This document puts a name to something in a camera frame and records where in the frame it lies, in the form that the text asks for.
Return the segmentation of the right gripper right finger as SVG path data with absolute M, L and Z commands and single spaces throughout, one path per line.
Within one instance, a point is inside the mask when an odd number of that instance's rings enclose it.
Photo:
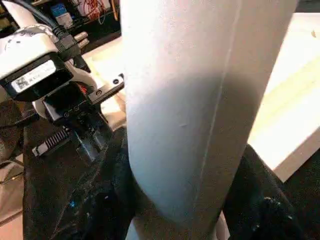
M 284 184 L 251 145 L 245 147 L 222 209 L 231 240 L 305 240 Z

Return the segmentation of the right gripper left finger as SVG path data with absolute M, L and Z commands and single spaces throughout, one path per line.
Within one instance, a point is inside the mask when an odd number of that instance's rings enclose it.
M 117 129 L 72 193 L 74 240 L 124 240 L 135 216 L 136 194 L 127 129 Z

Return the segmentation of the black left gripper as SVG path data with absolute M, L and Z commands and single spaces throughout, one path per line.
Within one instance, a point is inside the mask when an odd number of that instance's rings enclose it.
M 42 101 L 47 119 L 62 129 L 34 147 L 36 157 L 48 155 L 71 141 L 84 160 L 95 160 L 113 131 L 125 123 L 125 114 L 113 112 L 106 117 L 101 104 L 124 88 L 123 82 L 104 85 L 97 90 L 82 82 L 70 82 Z

